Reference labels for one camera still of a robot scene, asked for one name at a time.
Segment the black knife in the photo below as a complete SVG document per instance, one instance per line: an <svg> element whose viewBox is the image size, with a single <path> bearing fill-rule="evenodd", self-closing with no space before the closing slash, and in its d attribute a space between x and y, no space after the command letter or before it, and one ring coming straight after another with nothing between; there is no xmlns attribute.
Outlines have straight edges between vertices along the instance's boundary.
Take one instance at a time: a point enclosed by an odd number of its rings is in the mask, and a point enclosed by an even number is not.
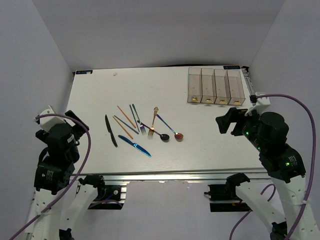
<svg viewBox="0 0 320 240"><path fill-rule="evenodd" d="M117 144L116 139L114 137L114 134L113 134L113 131L112 131L112 128L111 128L111 125L110 125L110 122L109 122L107 115L105 115L104 119L105 119L107 131L110 134L111 141L112 141L113 145L117 148L118 144Z"/></svg>

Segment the iridescent gold spoon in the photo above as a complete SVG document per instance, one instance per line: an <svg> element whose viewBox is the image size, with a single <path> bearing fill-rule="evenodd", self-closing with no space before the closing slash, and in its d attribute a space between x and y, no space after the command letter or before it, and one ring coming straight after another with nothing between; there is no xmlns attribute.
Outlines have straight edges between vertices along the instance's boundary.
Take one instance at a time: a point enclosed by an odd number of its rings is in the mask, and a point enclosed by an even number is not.
<svg viewBox="0 0 320 240"><path fill-rule="evenodd" d="M174 138L177 140L177 141L182 141L183 138L184 138L184 135L182 133L179 133L179 132L176 132L172 127L170 127L164 120L163 118L159 115L159 114L156 114L156 116L174 133Z"/></svg>

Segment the blue knife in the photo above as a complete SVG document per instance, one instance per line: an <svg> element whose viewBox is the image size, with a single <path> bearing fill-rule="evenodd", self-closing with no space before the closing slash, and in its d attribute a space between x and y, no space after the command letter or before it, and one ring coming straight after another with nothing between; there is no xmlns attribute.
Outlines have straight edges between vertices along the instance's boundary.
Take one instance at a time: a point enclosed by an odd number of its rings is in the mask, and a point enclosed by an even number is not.
<svg viewBox="0 0 320 240"><path fill-rule="evenodd" d="M152 155L146 150L144 149L142 146L140 146L139 144L132 142L131 140L129 140L128 138L124 137L123 135L118 135L118 137L123 140L124 142L128 143L129 145L131 145L132 147L134 147L135 149L137 149L138 151L140 151L141 153L145 154L146 156L148 156L149 158L152 158Z"/></svg>

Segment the iridescent teal fork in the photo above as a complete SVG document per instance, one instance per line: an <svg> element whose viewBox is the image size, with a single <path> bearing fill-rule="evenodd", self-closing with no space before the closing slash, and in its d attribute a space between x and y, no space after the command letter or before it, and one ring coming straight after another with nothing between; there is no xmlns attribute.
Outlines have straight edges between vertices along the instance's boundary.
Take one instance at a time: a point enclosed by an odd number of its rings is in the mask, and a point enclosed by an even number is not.
<svg viewBox="0 0 320 240"><path fill-rule="evenodd" d="M137 122L139 123L140 131L141 131L142 134L145 134L145 133L146 133L146 129L145 129L145 127L141 124L140 117L139 117L139 115L138 115L138 113L137 113L137 110L136 110L135 105L132 104L132 107L133 107L133 110L134 110L134 112L135 112L135 114L136 114Z"/></svg>

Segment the gold fork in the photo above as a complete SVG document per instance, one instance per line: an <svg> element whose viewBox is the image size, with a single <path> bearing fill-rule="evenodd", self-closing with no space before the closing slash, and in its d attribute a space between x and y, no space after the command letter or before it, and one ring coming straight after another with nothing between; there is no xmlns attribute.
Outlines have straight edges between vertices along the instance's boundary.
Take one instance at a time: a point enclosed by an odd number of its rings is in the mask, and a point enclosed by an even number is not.
<svg viewBox="0 0 320 240"><path fill-rule="evenodd" d="M159 108L156 106L154 109L153 109L153 119L152 119L152 124L151 124L151 127L149 128L149 131L148 131L148 136L149 137L152 137L153 134L154 134L154 123L155 123L155 118L157 116L157 113L159 111Z"/></svg>

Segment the black spoon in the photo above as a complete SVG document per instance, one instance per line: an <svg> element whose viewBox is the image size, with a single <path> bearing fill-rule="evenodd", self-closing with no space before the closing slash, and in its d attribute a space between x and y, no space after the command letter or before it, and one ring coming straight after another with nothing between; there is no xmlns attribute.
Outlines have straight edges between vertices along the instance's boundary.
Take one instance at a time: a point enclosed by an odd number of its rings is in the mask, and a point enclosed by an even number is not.
<svg viewBox="0 0 320 240"><path fill-rule="evenodd" d="M141 122L139 120L137 122L139 124L141 124L143 127L146 127L147 129L149 129L150 133L148 133L148 136L151 137L153 134L157 134L163 142L168 142L169 141L170 136L168 134L158 133L157 131L154 130L153 127L149 127L149 126L145 125L143 122Z"/></svg>

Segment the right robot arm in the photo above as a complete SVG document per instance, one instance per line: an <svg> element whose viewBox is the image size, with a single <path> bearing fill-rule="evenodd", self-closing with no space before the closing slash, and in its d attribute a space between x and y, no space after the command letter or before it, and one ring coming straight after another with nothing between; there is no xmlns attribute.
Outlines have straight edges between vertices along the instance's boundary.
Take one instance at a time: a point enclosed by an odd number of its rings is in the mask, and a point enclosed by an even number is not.
<svg viewBox="0 0 320 240"><path fill-rule="evenodd" d="M287 141L289 126L275 112L231 107L216 117L219 132L225 134L234 123L231 135L244 136L259 153L259 160L278 192L283 212L275 209L244 173L229 176L226 195L247 204L270 232L272 240L318 240L320 229L307 200L306 169L301 155Z"/></svg>

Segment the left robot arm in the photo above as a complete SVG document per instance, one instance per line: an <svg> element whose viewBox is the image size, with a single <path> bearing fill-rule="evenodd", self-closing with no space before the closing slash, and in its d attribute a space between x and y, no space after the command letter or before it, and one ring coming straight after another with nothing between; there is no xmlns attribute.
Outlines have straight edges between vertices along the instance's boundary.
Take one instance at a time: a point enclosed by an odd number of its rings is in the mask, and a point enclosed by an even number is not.
<svg viewBox="0 0 320 240"><path fill-rule="evenodd" d="M40 154L35 172L35 210L31 239L73 240L88 207L94 200L105 196L106 186L101 175L89 174L80 178L79 192L62 215L63 198L71 187L71 175L75 163L80 159L78 145L80 138L89 131L73 111L65 113L70 125L61 116L56 116L48 107L41 112L44 120L38 119L41 129L37 139L46 144Z"/></svg>

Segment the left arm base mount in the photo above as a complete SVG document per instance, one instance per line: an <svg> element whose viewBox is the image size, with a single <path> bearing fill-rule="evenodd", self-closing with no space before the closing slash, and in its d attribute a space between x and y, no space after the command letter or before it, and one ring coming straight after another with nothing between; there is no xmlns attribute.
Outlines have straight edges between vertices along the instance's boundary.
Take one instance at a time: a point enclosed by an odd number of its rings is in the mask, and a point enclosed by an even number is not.
<svg viewBox="0 0 320 240"><path fill-rule="evenodd" d="M126 199L127 183L106 180L103 193L100 192L93 200L89 210L121 210Z"/></svg>

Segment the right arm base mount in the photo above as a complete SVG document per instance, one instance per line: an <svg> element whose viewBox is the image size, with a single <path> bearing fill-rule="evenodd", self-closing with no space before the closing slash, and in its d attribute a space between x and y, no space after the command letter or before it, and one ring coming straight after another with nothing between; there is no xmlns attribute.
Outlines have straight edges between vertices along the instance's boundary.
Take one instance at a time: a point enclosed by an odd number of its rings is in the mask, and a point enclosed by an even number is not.
<svg viewBox="0 0 320 240"><path fill-rule="evenodd" d="M239 197L232 195L226 184L210 184L204 196L209 199L212 213L248 212L251 208Z"/></svg>

